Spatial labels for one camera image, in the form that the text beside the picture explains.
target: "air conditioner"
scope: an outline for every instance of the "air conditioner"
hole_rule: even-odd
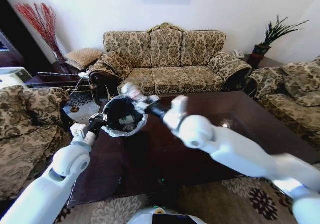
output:
[[[24,67],[2,67],[0,68],[0,88],[12,85],[23,85],[32,76]]]

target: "sofa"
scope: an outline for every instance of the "sofa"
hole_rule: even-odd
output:
[[[244,91],[320,151],[319,57],[255,70]]]
[[[112,94],[128,81],[146,95],[235,90],[252,68],[222,51],[225,41],[219,30],[183,31],[168,23],[148,32],[105,32],[106,53],[89,66],[89,76]]]
[[[69,100],[61,88],[0,89],[0,205],[3,212],[69,145],[73,124],[62,110]]]

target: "potted plant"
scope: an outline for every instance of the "potted plant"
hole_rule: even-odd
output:
[[[263,59],[265,56],[266,52],[271,48],[270,44],[275,41],[276,39],[280,38],[283,35],[286,35],[290,32],[299,30],[298,27],[299,25],[304,24],[305,22],[309,21],[303,21],[295,25],[285,25],[283,22],[287,19],[288,17],[285,17],[284,19],[280,20],[279,15],[276,16],[276,23],[275,25],[272,24],[272,21],[269,22],[268,26],[266,27],[266,35],[265,35],[265,40],[261,42],[258,45],[255,45],[255,48],[250,55],[248,59],[248,64],[250,64],[253,68],[257,68],[259,62]]]

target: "vase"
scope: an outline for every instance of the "vase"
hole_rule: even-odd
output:
[[[52,49],[56,61],[59,62],[59,63],[64,63],[66,61],[66,58],[61,53],[61,50],[60,50],[60,48],[59,48],[59,46],[57,44],[56,36],[50,36],[45,41],[47,42],[47,44]]]
[[[246,62],[250,64],[252,68],[256,69],[270,48],[271,46],[255,45],[252,54]]]

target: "red decorative branches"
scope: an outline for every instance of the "red decorative branches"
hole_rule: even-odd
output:
[[[56,14],[53,8],[45,3],[41,3],[40,5],[34,3],[34,8],[30,4],[17,4],[15,7],[41,34],[42,38],[57,55],[57,60],[63,61],[64,57],[56,41]]]

